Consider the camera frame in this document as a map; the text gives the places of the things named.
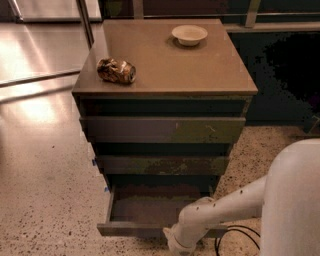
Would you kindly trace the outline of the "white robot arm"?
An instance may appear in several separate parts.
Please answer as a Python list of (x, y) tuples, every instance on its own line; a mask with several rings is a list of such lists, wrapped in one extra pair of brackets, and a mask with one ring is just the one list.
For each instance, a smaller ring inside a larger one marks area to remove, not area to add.
[(265, 176), (217, 201), (187, 205), (163, 232), (174, 256), (190, 256), (209, 230), (254, 217), (261, 219), (260, 256), (320, 256), (320, 139), (287, 146)]

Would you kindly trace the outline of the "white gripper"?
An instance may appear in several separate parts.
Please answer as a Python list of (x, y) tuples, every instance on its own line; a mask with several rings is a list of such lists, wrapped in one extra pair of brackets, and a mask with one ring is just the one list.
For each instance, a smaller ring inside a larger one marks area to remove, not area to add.
[(163, 233), (167, 239), (169, 251), (173, 256), (191, 256), (195, 251), (196, 244), (194, 242), (187, 243), (178, 226), (165, 227)]

